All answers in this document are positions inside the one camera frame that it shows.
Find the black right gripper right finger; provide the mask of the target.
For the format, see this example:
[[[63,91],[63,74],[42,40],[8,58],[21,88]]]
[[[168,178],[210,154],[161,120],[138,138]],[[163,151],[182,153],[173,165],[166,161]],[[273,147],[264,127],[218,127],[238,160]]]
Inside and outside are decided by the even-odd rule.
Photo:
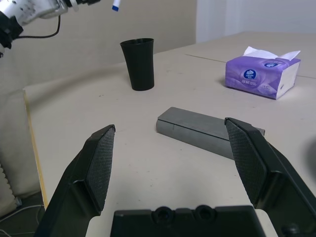
[[[250,202],[280,237],[316,235],[316,198],[289,160],[251,124],[225,118],[233,158]]]

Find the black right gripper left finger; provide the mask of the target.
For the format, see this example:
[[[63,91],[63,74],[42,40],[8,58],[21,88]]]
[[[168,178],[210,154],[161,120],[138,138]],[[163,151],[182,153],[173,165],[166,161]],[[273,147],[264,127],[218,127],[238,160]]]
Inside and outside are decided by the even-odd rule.
[[[37,237],[84,237],[104,209],[110,182],[113,124],[94,132],[65,169],[35,232]]]

